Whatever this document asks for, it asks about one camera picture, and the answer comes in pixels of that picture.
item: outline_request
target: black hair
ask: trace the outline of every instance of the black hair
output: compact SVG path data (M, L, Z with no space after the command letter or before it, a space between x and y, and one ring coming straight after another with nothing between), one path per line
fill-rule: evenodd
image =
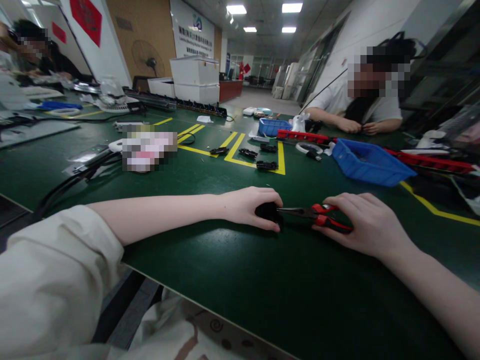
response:
M49 42L46 30L30 20L20 19L15 21L13 23L13 29L19 38L34 39L36 41L43 41L46 43Z
M395 72L400 64L410 64L417 50L415 40L405 39L405 32L398 32L391 39L382 41L378 46L369 48L368 54L361 57L364 64L372 64L374 72ZM360 97L353 100L345 111L345 118L363 123L365 114L380 96L379 89L362 90Z

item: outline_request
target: ceiling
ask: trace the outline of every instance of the ceiling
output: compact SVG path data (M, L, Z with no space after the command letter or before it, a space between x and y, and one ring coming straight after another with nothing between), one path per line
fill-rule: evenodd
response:
M282 4L302 0L184 0L228 37L228 52L297 60L335 22L352 0L303 0L300 13L282 13ZM244 5L247 14L227 17L227 5ZM295 33L282 27L296 26ZM246 33L244 27L256 27Z

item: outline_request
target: floor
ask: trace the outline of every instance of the floor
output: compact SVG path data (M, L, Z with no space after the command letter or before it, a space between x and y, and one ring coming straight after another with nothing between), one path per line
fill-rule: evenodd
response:
M297 115L302 109L293 100L275 99L271 89L244 86L241 96L221 103L236 108L268 108L274 113Z

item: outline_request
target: white t-shirt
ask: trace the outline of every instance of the white t-shirt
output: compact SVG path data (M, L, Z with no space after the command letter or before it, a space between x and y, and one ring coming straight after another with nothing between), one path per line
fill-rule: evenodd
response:
M354 101L349 97L348 90L348 79L346 77L339 79L318 95L308 107L319 108L327 113L344 117L345 111ZM370 119L375 123L388 119L402 119L399 98L379 97L365 114L362 123L365 124Z

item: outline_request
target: white storage box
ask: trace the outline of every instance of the white storage box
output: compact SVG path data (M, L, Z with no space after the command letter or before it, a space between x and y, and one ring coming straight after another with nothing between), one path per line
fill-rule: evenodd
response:
M175 97L174 79L172 77L159 77L148 79L148 87L152 94Z
M200 104L216 104L220 100L220 85L177 85L175 94L180 100L190 100Z
M178 85L218 85L219 61L208 57L187 56L170 60L173 81Z

